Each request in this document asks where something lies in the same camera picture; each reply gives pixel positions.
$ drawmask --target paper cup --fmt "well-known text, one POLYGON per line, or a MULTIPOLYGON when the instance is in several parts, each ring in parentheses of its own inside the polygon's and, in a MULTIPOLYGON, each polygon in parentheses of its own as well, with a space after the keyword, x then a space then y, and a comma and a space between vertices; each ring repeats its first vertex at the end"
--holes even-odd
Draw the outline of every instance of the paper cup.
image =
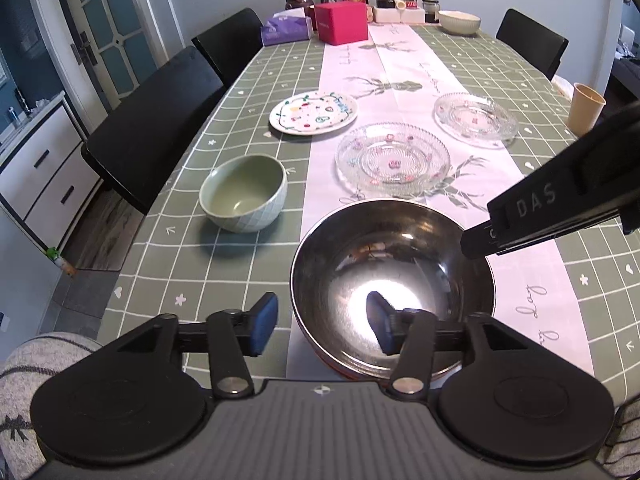
POLYGON ((569 111, 566 126, 577 137, 581 137, 594 127, 607 102, 587 85, 576 83, 574 89, 574 98, 571 101, 571 111, 569 111))

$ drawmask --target green checkered tablecloth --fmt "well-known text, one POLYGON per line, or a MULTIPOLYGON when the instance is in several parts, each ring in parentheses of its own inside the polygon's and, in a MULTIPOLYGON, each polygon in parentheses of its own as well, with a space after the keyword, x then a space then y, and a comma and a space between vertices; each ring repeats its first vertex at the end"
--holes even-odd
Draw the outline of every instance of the green checkered tablecloth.
MULTIPOLYGON (((570 103, 508 46, 485 34, 448 36, 415 27, 469 92, 488 95, 520 122, 507 146, 529 174, 575 138, 565 128, 570 103)), ((280 300, 276 330, 264 354, 248 358, 257 386, 286 375, 291 324, 289 265, 300 239, 310 140, 272 136, 271 109, 293 94, 318 88, 324 44, 318 40, 262 49, 229 90, 167 181, 136 236, 102 320, 109 342, 162 312, 204 321, 215 310, 248 308, 271 290, 280 300), (212 168, 245 153, 268 153, 289 177, 283 213, 258 234, 215 227, 198 206, 212 168)), ((596 377, 616 402, 640 393, 640 238, 609 221, 557 240, 580 304, 596 377)), ((209 386, 202 354, 185 370, 209 386)))

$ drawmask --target floor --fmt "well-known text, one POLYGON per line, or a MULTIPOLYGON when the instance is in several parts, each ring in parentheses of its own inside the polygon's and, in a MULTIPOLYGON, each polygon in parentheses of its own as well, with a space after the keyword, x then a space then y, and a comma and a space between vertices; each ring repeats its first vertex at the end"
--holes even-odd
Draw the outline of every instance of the floor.
POLYGON ((72 332, 96 339, 120 269, 144 215, 112 189, 100 189, 82 215, 62 255, 76 269, 63 274, 40 333, 72 332))

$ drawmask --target stainless steel bowl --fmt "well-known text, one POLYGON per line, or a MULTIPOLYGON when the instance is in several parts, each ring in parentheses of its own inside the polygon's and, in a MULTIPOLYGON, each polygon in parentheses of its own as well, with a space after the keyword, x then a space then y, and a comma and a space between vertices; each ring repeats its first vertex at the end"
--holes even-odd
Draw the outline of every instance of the stainless steel bowl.
MULTIPOLYGON (((350 378, 388 379, 397 356, 380 350, 366 298, 378 291, 394 308, 421 308, 445 320, 492 314, 494 277, 485 258, 467 260, 462 228, 426 206, 375 199, 345 206, 308 232, 293 259, 290 290, 302 332, 316 353, 350 378)), ((437 352, 434 376, 460 362, 437 352)))

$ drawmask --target drawer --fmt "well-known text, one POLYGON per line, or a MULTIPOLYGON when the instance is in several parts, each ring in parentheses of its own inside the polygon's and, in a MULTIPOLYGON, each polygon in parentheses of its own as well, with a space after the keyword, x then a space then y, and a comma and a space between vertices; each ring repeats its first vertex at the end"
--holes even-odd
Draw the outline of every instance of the drawer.
POLYGON ((26 224, 47 247, 58 247, 98 180, 78 146, 31 209, 26 224))
POLYGON ((80 143, 74 124, 60 105, 0 173, 0 194, 24 219, 56 170, 80 143))

